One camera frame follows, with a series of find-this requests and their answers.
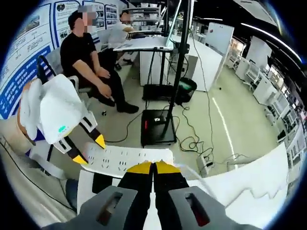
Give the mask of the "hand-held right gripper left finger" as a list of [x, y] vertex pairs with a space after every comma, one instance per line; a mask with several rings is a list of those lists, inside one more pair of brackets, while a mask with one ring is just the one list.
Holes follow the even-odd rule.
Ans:
[[110, 185], [84, 202], [80, 213], [44, 230], [142, 230], [150, 207], [151, 162], [129, 168], [118, 186]]

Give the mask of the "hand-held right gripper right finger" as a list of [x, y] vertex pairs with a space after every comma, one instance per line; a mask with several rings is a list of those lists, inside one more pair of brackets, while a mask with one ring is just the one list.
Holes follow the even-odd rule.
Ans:
[[155, 206], [163, 230], [256, 230], [226, 215], [225, 207], [197, 186], [189, 186], [179, 168], [163, 161], [153, 173]]

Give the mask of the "person's left hand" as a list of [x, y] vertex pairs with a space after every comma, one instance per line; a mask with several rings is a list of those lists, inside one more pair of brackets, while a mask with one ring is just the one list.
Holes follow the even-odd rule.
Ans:
[[21, 98], [20, 98], [20, 103], [19, 103], [19, 108], [18, 108], [18, 112], [17, 112], [17, 124], [18, 124], [18, 127], [19, 127], [19, 129], [21, 130], [21, 132], [25, 135], [25, 137], [30, 141], [30, 143], [31, 143], [32, 145], [35, 146], [35, 142], [29, 138], [29, 136], [28, 136], [28, 134], [27, 134], [27, 131], [26, 131], [25, 127], [23, 127], [23, 126], [21, 125], [21, 122], [20, 122], [21, 100], [22, 100], [22, 98], [23, 98], [24, 92], [25, 92], [26, 90], [29, 90], [29, 88], [30, 88], [30, 86], [31, 86], [31, 83], [32, 83], [33, 81], [35, 81], [35, 79], [30, 80], [30, 81], [29, 81], [27, 84], [25, 84], [24, 87], [23, 87], [23, 91], [22, 91], [22, 93], [21, 93]]

